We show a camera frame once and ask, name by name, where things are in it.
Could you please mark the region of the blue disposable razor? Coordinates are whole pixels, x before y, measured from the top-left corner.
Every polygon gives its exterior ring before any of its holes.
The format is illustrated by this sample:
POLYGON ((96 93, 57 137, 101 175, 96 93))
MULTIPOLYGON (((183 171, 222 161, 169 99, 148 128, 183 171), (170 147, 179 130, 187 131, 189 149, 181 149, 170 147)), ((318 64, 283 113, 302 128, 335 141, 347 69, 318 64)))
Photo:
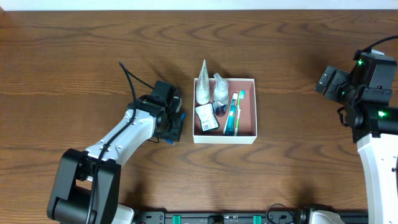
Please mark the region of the blue disposable razor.
POLYGON ((174 144, 180 141, 182 134, 183 124, 185 119, 185 113, 181 115, 174 114, 169 119, 169 128, 162 135, 162 139, 169 144, 174 144))

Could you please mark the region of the green white wipes packet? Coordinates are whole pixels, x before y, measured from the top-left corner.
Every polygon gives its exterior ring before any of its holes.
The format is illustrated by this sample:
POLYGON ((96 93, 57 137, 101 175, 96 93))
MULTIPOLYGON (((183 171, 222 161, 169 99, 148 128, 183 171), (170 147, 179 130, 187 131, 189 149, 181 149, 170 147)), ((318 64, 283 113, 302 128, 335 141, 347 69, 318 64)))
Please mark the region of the green white wipes packet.
POLYGON ((212 104, 197 106, 195 112, 200 120, 200 127, 203 132, 219 128, 219 124, 213 114, 212 104))

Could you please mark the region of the white lotion tube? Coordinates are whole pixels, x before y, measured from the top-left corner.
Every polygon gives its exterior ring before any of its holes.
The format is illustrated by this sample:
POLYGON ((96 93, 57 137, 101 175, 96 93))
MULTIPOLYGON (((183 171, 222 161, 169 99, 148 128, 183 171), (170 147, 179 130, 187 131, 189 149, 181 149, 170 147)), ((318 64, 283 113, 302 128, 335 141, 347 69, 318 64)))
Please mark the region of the white lotion tube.
POLYGON ((198 77, 195 89, 195 99, 199 105, 205 105, 210 101, 210 82, 206 67, 206 60, 203 61, 200 75, 198 77))

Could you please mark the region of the clear blue soap pump bottle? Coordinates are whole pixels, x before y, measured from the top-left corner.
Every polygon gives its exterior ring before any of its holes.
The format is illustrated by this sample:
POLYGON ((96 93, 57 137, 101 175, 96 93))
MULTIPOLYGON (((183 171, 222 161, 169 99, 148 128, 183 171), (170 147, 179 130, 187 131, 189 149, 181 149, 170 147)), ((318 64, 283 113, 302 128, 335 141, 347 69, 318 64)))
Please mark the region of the clear blue soap pump bottle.
POLYGON ((213 87, 213 111, 221 117, 226 113, 229 102, 229 85, 218 73, 214 74, 215 84, 213 87))

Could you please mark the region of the teal toothpaste tube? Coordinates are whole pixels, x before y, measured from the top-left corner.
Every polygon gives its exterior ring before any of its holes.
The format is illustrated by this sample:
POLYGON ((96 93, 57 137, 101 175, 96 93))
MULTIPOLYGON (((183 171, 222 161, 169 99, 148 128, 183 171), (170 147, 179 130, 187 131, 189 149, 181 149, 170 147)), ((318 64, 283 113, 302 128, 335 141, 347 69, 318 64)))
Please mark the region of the teal toothpaste tube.
POLYGON ((234 120, 236 117, 238 94, 233 93, 231 103, 228 110, 228 117, 224 126, 223 134, 232 136, 234 134, 234 120))

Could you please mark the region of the green blue toothbrush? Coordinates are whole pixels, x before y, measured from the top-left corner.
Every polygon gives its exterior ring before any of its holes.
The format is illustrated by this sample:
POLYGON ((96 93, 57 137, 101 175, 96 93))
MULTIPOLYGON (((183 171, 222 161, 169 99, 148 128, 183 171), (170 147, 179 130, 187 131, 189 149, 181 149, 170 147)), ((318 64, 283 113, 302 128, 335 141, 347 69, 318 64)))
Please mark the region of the green blue toothbrush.
POLYGON ((238 129, 239 129, 239 119, 241 115, 241 105, 240 101, 244 99, 245 96, 245 91, 241 90, 238 95, 238 100, 237 100, 237 113, 236 113, 236 124, 235 124, 235 129, 234 129, 234 135, 238 135, 238 129))

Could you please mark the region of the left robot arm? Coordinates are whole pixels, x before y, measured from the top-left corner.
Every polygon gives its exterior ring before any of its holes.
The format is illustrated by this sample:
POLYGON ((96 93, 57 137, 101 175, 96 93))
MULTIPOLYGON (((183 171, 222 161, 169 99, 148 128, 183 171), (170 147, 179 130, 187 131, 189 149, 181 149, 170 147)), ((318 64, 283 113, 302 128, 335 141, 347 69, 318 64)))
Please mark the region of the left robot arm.
POLYGON ((121 205, 121 169, 152 137, 179 141, 182 101, 144 95, 128 105, 122 120, 84 151, 68 149, 61 157, 47 206, 59 223, 131 223, 134 210, 121 205))

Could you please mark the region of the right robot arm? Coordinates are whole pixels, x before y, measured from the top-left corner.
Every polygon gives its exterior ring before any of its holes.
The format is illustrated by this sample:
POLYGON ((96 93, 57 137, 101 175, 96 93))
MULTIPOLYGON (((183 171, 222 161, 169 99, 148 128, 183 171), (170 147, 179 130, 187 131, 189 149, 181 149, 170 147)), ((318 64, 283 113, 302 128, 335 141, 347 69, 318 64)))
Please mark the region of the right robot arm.
POLYGON ((363 165, 370 223, 397 223, 397 108, 391 107, 397 62, 377 50, 358 50, 350 72, 327 66, 315 91, 341 105, 363 165))

